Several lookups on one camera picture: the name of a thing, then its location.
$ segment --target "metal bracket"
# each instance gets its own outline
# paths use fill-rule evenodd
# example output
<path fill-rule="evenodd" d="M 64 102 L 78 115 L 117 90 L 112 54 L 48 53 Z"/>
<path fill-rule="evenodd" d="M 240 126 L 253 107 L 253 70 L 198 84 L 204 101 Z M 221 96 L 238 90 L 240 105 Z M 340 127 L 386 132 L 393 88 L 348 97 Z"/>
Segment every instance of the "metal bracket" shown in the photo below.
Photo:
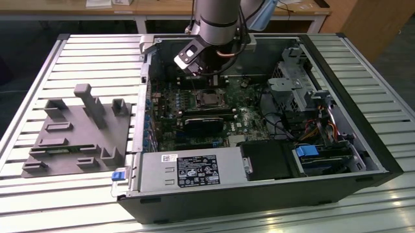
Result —
<path fill-rule="evenodd" d="M 140 37 L 138 47 L 142 54 L 148 54 L 152 50 L 149 49 L 154 44 L 154 35 L 146 34 Z"/>

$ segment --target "white label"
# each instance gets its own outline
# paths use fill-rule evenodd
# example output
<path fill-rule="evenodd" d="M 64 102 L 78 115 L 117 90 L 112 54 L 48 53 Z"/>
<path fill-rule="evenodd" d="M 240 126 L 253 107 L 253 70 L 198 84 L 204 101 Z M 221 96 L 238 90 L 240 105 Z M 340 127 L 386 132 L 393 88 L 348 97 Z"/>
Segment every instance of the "white label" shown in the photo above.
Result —
<path fill-rule="evenodd" d="M 177 155 L 176 154 L 161 155 L 161 162 L 174 162 L 174 161 L 177 161 Z"/>
<path fill-rule="evenodd" d="M 132 14 L 132 11 L 114 11 L 114 14 Z"/>

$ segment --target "motherboard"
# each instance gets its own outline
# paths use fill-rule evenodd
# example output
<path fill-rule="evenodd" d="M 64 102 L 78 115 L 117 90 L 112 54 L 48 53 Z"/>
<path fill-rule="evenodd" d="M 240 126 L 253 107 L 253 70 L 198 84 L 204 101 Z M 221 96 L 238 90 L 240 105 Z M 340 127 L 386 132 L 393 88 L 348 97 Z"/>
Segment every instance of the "motherboard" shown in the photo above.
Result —
<path fill-rule="evenodd" d="M 222 88 L 182 89 L 157 83 L 153 90 L 158 151 L 234 147 L 269 138 L 258 109 L 260 84 L 226 77 Z"/>

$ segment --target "warning label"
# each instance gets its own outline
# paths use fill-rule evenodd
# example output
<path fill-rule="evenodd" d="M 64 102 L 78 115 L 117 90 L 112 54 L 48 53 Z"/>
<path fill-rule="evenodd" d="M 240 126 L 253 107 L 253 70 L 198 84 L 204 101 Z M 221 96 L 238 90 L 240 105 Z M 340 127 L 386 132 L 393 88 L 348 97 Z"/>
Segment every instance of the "warning label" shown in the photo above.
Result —
<path fill-rule="evenodd" d="M 220 184 L 216 155 L 177 158 L 180 188 Z"/>

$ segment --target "floor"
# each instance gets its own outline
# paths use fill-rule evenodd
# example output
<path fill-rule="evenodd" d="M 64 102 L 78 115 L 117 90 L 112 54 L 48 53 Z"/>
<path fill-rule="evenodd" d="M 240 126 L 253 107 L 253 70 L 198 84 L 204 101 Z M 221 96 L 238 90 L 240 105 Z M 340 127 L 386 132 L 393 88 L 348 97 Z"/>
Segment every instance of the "floor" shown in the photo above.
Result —
<path fill-rule="evenodd" d="M 161 31 L 157 23 L 150 23 L 148 27 L 153 28 L 154 33 Z M 133 22 L 128 21 L 84 21 L 81 24 L 76 21 L 49 22 L 46 29 L 36 21 L 0 22 L 0 58 L 13 75 L 12 80 L 6 82 L 8 77 L 2 75 L 5 70 L 0 64 L 0 83 L 6 82 L 0 85 L 0 135 L 4 134 L 60 33 L 136 33 L 136 29 Z M 409 19 L 400 34 L 373 63 L 374 68 L 412 108 L 415 108 L 413 64 L 415 17 Z"/>

